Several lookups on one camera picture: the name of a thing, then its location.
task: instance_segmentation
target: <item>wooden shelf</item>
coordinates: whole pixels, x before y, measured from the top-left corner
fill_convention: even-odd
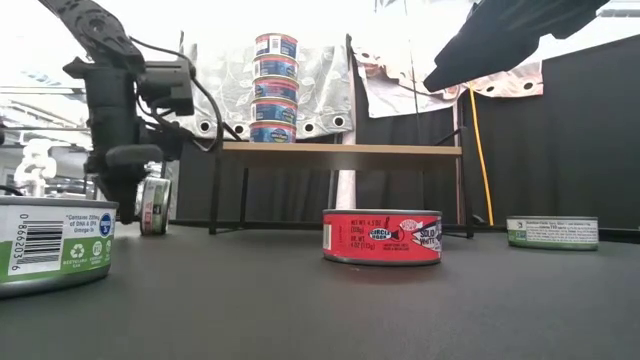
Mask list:
[[[247,167],[426,170],[462,155],[454,146],[225,142],[224,154]]]

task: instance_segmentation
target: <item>gray table surface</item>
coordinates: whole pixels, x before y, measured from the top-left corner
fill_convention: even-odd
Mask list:
[[[0,302],[2,359],[638,359],[640,246],[445,238],[443,262],[322,259],[320,232],[121,227],[105,280]]]

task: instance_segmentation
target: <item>black metal frame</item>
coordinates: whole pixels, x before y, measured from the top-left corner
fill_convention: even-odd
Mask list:
[[[458,130],[453,131],[451,134],[447,135],[444,139],[440,140],[436,145],[442,145],[442,143],[446,142],[448,139],[451,139],[454,136],[459,136],[460,139],[460,148],[462,149],[462,155],[460,156],[461,162],[461,185],[462,185],[462,195],[463,195],[463,203],[464,203],[464,213],[465,213],[465,224],[460,225],[443,225],[444,230],[449,231],[463,231],[465,232],[465,237],[468,239],[473,238],[474,235],[474,224],[473,224],[473,211],[471,208],[471,201],[467,194],[467,185],[466,179],[464,176],[464,143],[467,141],[467,133],[469,129],[466,128],[463,124],[460,125]],[[334,142],[340,142],[342,136],[338,134],[334,138]],[[182,225],[190,225],[190,226],[206,226],[209,228],[209,234],[216,235],[222,232],[228,231],[236,231],[236,230],[244,230],[244,229],[278,229],[278,230],[321,230],[321,223],[304,223],[304,222],[278,222],[278,221],[247,221],[246,219],[246,210],[247,210],[247,195],[249,188],[249,168],[244,168],[242,175],[242,194],[241,194],[241,204],[240,204],[240,214],[239,221],[220,221],[218,220],[218,206],[220,200],[220,183],[221,183],[221,173],[220,169],[222,169],[222,148],[223,146],[217,147],[214,150],[213,157],[213,181],[211,184],[211,202],[209,209],[209,221],[173,221],[172,223],[182,224]],[[327,201],[327,208],[332,209],[335,207],[335,195],[337,190],[337,180],[338,171],[331,171],[331,179],[329,182],[329,199]]]

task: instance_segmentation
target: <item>can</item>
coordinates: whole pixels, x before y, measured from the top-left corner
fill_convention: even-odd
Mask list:
[[[550,250],[597,250],[598,218],[570,216],[510,216],[509,245]]]
[[[328,260],[362,265],[437,264],[442,258],[442,213],[430,210],[325,210]]]
[[[262,76],[253,81],[255,98],[280,98],[298,102],[298,83],[284,76]]]
[[[296,127],[283,121],[258,121],[249,125],[251,142],[294,143]]]
[[[284,55],[259,55],[253,61],[253,77],[268,75],[284,76],[295,80],[298,76],[298,62]]]
[[[251,103],[253,121],[283,121],[295,125],[297,114],[298,105],[287,99],[260,98]]]
[[[0,196],[0,298],[107,276],[117,207],[108,201]]]
[[[147,177],[140,203],[140,234],[164,235],[169,224],[171,180]]]
[[[297,59],[298,40],[285,34],[263,34],[256,38],[255,52],[256,56],[260,56],[262,54],[274,54],[286,55]]]

